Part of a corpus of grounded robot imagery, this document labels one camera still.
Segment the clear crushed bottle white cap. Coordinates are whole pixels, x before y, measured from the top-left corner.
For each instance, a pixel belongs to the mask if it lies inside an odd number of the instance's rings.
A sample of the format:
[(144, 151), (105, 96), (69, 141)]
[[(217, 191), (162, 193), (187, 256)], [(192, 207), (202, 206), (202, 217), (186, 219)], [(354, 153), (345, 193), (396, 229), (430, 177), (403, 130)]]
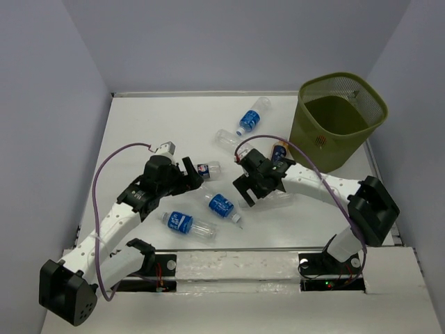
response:
[(243, 198), (238, 200), (238, 205), (242, 210), (260, 212), (269, 209), (288, 207), (295, 202), (295, 199), (295, 194), (274, 191), (265, 198), (258, 199), (252, 207), (250, 207)]

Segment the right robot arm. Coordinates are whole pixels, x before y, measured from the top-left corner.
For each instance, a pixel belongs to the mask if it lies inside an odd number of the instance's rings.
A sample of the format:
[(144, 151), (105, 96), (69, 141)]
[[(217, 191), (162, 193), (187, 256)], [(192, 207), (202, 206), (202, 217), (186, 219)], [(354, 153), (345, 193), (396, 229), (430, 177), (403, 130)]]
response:
[(345, 214), (348, 227), (333, 236), (321, 253), (307, 258), (303, 272), (309, 276), (339, 273), (363, 247), (380, 247), (400, 214), (383, 183), (374, 176), (364, 180), (338, 178), (287, 158), (271, 161), (256, 149), (243, 151), (236, 162), (243, 174), (233, 185), (244, 209), (275, 209), (303, 195)]

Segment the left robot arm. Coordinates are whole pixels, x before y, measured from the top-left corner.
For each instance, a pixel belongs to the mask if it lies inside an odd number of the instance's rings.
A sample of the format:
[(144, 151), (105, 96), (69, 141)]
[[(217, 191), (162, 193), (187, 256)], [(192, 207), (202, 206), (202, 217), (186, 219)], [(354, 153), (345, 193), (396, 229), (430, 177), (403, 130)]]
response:
[(46, 261), (39, 278), (39, 303), (73, 326), (81, 325), (97, 303), (94, 283), (110, 252), (142, 223), (162, 198), (196, 190), (203, 179), (189, 157), (184, 170), (165, 155), (154, 155), (119, 196), (106, 218), (95, 224), (88, 239), (58, 262)]

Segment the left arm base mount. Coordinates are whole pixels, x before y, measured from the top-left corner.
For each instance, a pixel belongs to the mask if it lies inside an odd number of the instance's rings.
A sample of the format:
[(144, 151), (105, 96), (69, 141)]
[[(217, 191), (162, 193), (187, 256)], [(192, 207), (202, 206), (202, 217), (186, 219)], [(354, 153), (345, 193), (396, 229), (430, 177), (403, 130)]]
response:
[(127, 276), (120, 289), (124, 292), (175, 292), (177, 256), (157, 253), (153, 261), (144, 263), (137, 272)]

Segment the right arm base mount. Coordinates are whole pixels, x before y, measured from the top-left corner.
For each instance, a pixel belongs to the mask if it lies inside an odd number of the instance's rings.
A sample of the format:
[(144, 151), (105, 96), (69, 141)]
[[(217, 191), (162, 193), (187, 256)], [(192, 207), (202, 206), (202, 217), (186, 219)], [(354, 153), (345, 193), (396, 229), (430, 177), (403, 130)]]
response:
[(298, 260), (303, 292), (366, 290), (357, 253), (345, 262), (338, 262), (325, 253), (301, 253)]

